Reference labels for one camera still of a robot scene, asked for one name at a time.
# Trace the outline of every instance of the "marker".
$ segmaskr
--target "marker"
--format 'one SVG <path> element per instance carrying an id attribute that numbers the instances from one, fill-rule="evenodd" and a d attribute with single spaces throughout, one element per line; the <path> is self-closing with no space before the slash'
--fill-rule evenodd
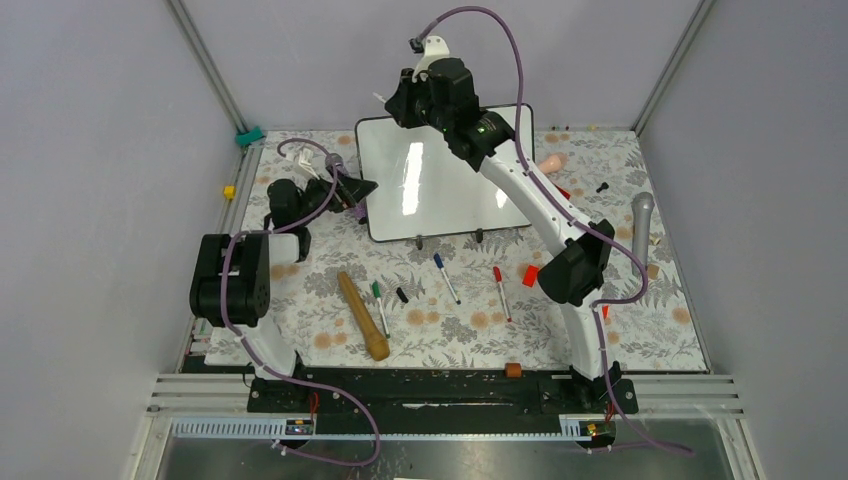
<path id="1" fill-rule="evenodd" d="M 506 314 L 506 321 L 512 321 L 512 314 L 509 313 L 509 305 L 506 303 L 506 294 L 503 291 L 503 278 L 501 277 L 501 269 L 498 267 L 493 268 L 495 272 L 495 281 L 498 283 L 498 293 L 501 295 L 501 305 L 504 307 L 504 314 Z"/>
<path id="2" fill-rule="evenodd" d="M 439 270 L 442 272 L 442 276 L 445 277 L 445 283 L 448 284 L 448 289 L 451 291 L 451 295 L 453 295 L 453 299 L 456 300 L 457 305 L 461 305 L 462 302 L 459 300 L 459 297 L 456 294 L 456 290 L 453 289 L 453 285 L 450 283 L 450 278 L 448 278 L 448 272 L 445 271 L 445 264 L 442 263 L 442 257 L 439 254 L 433 255 L 433 260 L 436 261 L 436 266 L 439 267 Z"/>
<path id="3" fill-rule="evenodd" d="M 380 298 L 380 284 L 374 282 L 371 284 L 371 290 L 374 292 L 374 298 L 377 299 L 377 306 L 380 307 L 380 318 L 383 320 L 383 331 L 386 332 L 386 338 L 391 337 L 389 334 L 389 322 L 386 321 L 386 311 L 383 309 L 383 299 Z"/>

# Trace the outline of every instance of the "white wall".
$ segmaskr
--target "white wall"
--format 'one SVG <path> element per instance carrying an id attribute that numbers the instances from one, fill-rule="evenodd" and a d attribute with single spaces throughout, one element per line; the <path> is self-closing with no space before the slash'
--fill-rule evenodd
<path id="1" fill-rule="evenodd" d="M 162 1 L 0 6 L 0 478 L 118 478 L 234 130 Z"/>
<path id="2" fill-rule="evenodd" d="M 525 101 L 540 127 L 629 127 L 698 0 L 186 0 L 249 123 L 263 128 L 353 129 L 386 115 L 407 40 L 443 12 L 479 4 L 515 33 Z M 462 13 L 440 25 L 474 74 L 484 105 L 515 102 L 515 63 L 492 19 Z"/>
<path id="3" fill-rule="evenodd" d="M 844 478 L 848 3 L 717 2 L 644 135 L 770 479 Z"/>

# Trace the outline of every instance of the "silver microphone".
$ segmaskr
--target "silver microphone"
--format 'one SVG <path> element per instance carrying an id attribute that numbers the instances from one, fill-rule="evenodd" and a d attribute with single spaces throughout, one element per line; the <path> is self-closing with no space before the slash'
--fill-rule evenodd
<path id="1" fill-rule="evenodd" d="M 648 242 L 651 235 L 651 212 L 654 211 L 654 196 L 648 192 L 642 192 L 633 197 L 633 254 L 648 266 Z M 640 276 L 639 268 L 635 263 L 633 275 Z"/>

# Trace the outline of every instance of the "red marker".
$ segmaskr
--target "red marker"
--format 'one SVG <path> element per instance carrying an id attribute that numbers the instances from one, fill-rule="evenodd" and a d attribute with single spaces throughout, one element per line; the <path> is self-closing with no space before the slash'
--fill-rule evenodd
<path id="1" fill-rule="evenodd" d="M 504 307 L 504 313 L 506 314 L 506 321 L 512 321 L 512 315 L 509 313 L 509 305 L 506 303 L 506 294 L 503 292 L 503 278 L 501 277 L 501 269 L 498 267 L 493 268 L 495 272 L 495 280 L 498 282 L 498 293 L 501 295 L 501 305 Z"/>

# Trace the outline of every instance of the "floral tablecloth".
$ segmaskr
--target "floral tablecloth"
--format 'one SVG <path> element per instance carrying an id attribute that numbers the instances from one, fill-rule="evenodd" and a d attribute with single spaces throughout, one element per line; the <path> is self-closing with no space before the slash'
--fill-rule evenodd
<path id="1" fill-rule="evenodd" d="M 270 132 L 250 193 L 244 229 L 262 227 L 268 213 L 268 185 L 278 178 L 306 177 L 293 160 L 301 145 L 276 152 L 281 140 L 306 137 L 339 153 L 351 173 L 359 171 L 356 141 L 349 131 Z M 551 180 L 569 191 L 574 205 L 596 219 L 616 226 L 616 239 L 630 245 L 630 201 L 651 191 L 648 174 L 633 132 L 537 132 L 536 160 L 563 152 L 568 161 Z M 316 170 L 323 157 L 316 155 Z M 596 193 L 602 182 L 609 189 Z M 271 252 L 271 306 L 268 315 L 312 366 L 502 368 L 520 362 L 530 369 L 564 369 L 570 346 L 559 307 L 538 285 L 521 280 L 528 265 L 541 267 L 550 255 L 532 228 L 487 232 L 478 244 L 472 235 L 375 244 L 367 226 L 350 212 L 325 213 L 309 225 L 312 247 L 306 261 L 275 262 Z M 671 245 L 659 212 L 651 219 L 649 249 L 651 281 L 636 304 L 611 306 L 605 320 L 614 357 L 628 370 L 703 371 L 706 369 L 675 267 Z M 456 305 L 433 262 L 438 252 L 463 299 Z M 514 321 L 505 321 L 492 275 L 500 267 Z M 336 275 L 346 271 L 357 284 L 377 322 L 379 313 L 370 283 L 380 282 L 389 316 L 391 356 L 375 362 L 365 351 L 362 335 L 338 287 Z M 613 250 L 603 293 L 621 297 L 635 292 L 638 279 L 630 264 Z M 394 293 L 402 287 L 409 303 Z M 245 365 L 249 359 L 225 329 L 215 329 L 206 363 Z"/>

